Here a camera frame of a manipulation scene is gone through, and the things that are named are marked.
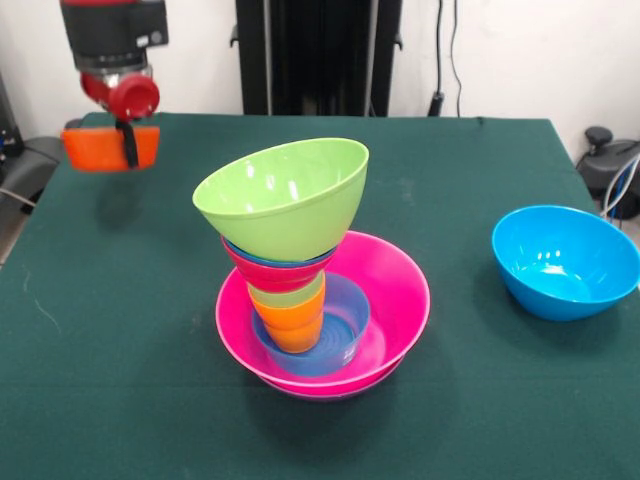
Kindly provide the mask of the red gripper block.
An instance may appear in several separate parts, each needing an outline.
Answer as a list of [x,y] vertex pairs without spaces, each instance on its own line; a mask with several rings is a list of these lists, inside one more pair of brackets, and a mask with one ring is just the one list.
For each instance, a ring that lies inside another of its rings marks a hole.
[[151,116],[159,105],[160,92],[155,81],[142,73],[98,77],[80,74],[84,93],[117,118],[116,129],[122,134],[127,167],[139,167],[134,128],[129,121]]

